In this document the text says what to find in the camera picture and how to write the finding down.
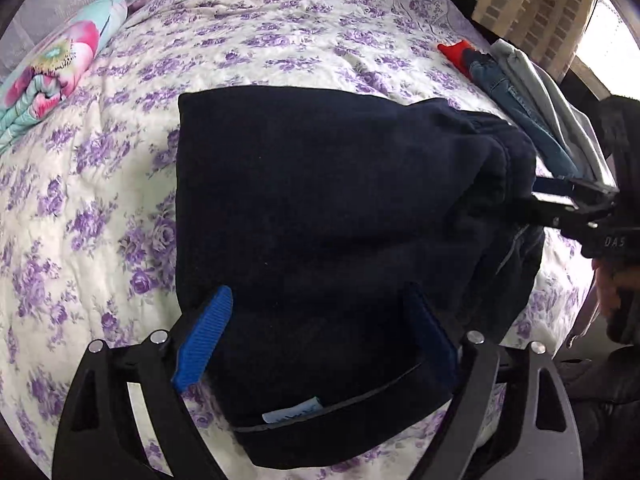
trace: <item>human hand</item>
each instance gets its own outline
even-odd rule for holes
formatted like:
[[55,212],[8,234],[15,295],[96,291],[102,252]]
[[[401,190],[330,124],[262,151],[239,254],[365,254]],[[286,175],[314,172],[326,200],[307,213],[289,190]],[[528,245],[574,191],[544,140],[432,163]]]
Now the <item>human hand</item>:
[[620,308],[619,288],[640,290],[640,266],[615,271],[605,260],[592,260],[591,267],[596,271],[600,311],[609,319]]

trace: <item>rolled blanket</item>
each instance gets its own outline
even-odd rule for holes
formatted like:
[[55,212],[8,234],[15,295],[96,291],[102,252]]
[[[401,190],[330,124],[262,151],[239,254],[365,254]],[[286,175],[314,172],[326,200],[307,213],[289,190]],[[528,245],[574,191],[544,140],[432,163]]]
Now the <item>rolled blanket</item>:
[[0,155],[76,89],[127,18],[124,0],[97,0],[49,34],[0,87]]

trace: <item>dark navy garment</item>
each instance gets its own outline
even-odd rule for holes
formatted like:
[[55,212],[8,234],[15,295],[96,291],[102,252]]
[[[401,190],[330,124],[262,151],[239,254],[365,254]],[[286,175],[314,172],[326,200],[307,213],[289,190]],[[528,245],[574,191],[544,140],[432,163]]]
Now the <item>dark navy garment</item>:
[[553,176],[581,176],[545,120],[516,90],[494,58],[468,48],[462,53],[462,63],[469,70],[471,80],[531,138]]
[[534,181],[519,128],[322,89],[178,108],[178,300],[233,290],[207,373],[255,464],[330,465],[398,434],[456,382],[458,341],[428,336],[429,313],[500,342],[526,306],[542,229],[501,212]]

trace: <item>clothing label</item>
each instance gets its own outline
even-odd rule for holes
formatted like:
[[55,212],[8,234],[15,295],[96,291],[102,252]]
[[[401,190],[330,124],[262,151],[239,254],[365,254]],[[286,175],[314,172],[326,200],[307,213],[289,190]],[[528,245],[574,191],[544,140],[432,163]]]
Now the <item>clothing label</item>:
[[289,420],[290,418],[296,418],[297,416],[308,415],[309,413],[318,412],[322,410],[322,404],[317,397],[313,399],[305,400],[290,408],[284,408],[282,410],[275,410],[274,412],[263,413],[262,419],[267,424],[275,424],[276,422],[282,422],[283,420]]

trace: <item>bed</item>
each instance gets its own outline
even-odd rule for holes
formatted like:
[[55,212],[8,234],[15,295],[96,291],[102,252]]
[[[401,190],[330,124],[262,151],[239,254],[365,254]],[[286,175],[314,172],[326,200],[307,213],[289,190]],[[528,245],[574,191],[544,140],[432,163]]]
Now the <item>bed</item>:
[[[436,49],[463,38],[488,47],[448,0],[152,0],[130,17],[71,97],[0,157],[0,412],[45,474],[89,341],[134,344],[180,314],[178,95],[248,84],[333,88],[402,104],[440,96],[503,117]],[[537,172],[548,174],[540,161]],[[547,230],[529,304],[503,344],[540,340],[557,350],[592,276],[579,245]],[[168,472],[140,393],[131,394],[150,463]],[[184,398],[231,479],[406,478],[446,410],[348,462],[277,471],[250,463],[206,384]]]

